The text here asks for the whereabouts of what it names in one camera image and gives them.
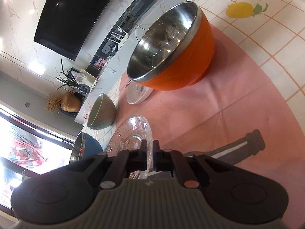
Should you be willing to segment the green potted plant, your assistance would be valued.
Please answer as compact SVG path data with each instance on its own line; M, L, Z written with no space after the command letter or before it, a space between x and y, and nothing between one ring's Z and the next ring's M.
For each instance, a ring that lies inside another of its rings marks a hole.
M76 81L76 78L71 73L71 70L64 71L62 60L61 60L61 71L58 71L57 69L55 70L57 72L57 77L55 77L55 79L57 79L57 81L61 83L61 86L58 89L66 86L71 88L79 87L80 84Z

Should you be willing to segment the green ceramic bowl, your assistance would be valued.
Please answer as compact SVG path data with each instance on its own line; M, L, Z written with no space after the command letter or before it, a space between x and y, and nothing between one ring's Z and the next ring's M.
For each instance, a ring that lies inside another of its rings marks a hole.
M92 130L101 130L111 126L116 118L116 108L111 98L101 93L89 113L87 127Z

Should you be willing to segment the lemon pattern tablecloth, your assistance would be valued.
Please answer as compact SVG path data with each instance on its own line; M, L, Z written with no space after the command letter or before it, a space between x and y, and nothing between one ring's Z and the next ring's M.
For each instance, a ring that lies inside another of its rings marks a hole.
M292 90L304 94L304 0L195 0L202 8L212 29L228 36L271 78L283 97ZM119 81L110 91L118 108ZM107 145L114 125L84 132Z

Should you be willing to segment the black television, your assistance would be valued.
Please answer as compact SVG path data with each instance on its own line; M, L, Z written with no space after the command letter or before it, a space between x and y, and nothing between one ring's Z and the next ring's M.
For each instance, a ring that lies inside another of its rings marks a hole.
M47 0L34 42L74 61L109 2L110 0Z

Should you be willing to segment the clear glass beaded plate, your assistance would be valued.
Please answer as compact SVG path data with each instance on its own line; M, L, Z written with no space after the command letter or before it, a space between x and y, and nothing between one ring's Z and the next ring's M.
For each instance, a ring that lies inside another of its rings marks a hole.
M130 179L146 179L153 162L153 134L148 120L142 115L134 115L120 124L110 139L105 152L113 157L121 150L136 150L141 146L141 141L147 141L147 168L145 171L135 171Z

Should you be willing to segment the white wifi router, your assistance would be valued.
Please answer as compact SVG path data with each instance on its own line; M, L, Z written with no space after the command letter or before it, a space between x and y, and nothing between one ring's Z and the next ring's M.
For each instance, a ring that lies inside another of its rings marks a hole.
M110 40L110 42L116 44L117 49L119 50L128 38L129 33L123 30L120 26L116 25L110 32L107 40Z

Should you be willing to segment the blue steel bowl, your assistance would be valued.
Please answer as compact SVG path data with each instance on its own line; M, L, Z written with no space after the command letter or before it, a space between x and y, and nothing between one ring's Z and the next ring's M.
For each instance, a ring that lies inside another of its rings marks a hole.
M73 145L69 163L73 163L95 154L103 152L100 143L85 132L80 132Z

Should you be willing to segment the orange steel bowl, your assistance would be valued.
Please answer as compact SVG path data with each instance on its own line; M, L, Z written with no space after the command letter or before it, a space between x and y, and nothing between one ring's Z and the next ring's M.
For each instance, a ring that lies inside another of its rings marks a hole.
M194 2L183 2L159 17L142 36L127 75L155 90L178 90L204 77L214 49L214 34L202 9Z

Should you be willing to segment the pink restaurant placemat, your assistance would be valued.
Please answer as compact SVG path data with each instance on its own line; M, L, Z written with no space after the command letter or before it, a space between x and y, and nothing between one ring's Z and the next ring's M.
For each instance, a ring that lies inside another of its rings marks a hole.
M265 148L238 167L279 182L288 192L283 221L304 225L304 94L283 97L270 77L228 36L213 28L215 53L206 76L180 90L156 90L143 102L127 102L124 74L119 81L118 123L144 116L162 148L209 152L259 130Z

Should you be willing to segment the white sticker bowl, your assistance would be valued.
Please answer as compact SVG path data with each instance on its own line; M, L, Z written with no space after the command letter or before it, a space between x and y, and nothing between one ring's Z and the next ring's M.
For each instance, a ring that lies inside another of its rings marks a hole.
M152 88L143 86L134 81L127 86L127 102L135 105L146 100L153 92Z

